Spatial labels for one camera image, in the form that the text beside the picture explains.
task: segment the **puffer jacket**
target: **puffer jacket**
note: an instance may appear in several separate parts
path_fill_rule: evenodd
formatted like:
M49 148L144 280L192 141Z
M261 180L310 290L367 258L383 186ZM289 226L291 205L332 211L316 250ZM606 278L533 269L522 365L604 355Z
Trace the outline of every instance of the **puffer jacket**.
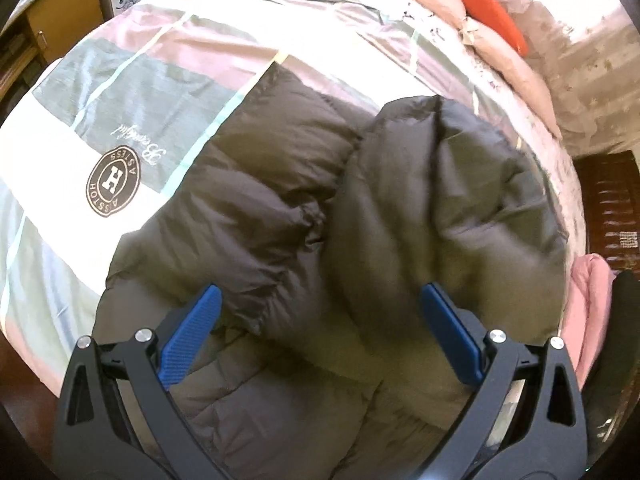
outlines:
M223 315L172 388L212 456L237 480L401 480L469 395L420 318L421 286L540 343L563 269L548 194L472 111L416 97L374 118L274 65L120 241L94 337L157 326L213 282Z

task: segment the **metal screw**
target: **metal screw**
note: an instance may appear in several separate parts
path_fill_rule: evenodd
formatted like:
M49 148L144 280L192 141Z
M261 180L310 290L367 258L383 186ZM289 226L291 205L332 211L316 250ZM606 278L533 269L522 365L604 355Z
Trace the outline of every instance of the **metal screw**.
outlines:
M489 339L494 343L500 344L507 341L507 335L502 330L495 329L489 332Z
M140 343L146 343L151 341L151 338L154 336L154 333L151 332L148 328L141 328L136 332L136 341Z
M78 348L84 350L85 348L89 348L89 346L91 346L91 338L87 335L83 335L78 339L78 342L76 344L78 345Z
M558 337L558 336L552 337L550 343L551 343L551 346L556 350L562 350L564 348L564 341L562 340L561 337Z

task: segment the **pink garment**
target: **pink garment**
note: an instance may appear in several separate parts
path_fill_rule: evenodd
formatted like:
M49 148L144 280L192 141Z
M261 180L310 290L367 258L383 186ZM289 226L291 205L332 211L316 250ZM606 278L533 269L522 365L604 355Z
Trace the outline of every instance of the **pink garment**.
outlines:
M615 275L599 254L575 259L560 336L564 339L580 389L600 354L611 308Z

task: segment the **brown floor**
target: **brown floor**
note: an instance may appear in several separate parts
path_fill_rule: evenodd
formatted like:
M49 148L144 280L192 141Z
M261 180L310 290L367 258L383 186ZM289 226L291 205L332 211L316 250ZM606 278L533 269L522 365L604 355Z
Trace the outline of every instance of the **brown floor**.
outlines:
M32 373L0 333L0 402L31 449L47 464L58 398Z

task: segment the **bed sheet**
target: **bed sheet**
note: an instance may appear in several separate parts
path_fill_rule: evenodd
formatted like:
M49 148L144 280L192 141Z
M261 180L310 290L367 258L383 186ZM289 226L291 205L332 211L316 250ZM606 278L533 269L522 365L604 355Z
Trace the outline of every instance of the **bed sheet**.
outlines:
M90 333L120 237L174 193L202 146L274 62L314 89L377 112L455 98L530 160L584 254L572 162L456 32L412 0L143 0L43 74L0 128L0 327L56 394ZM88 206L103 153L136 150L142 181L117 214Z

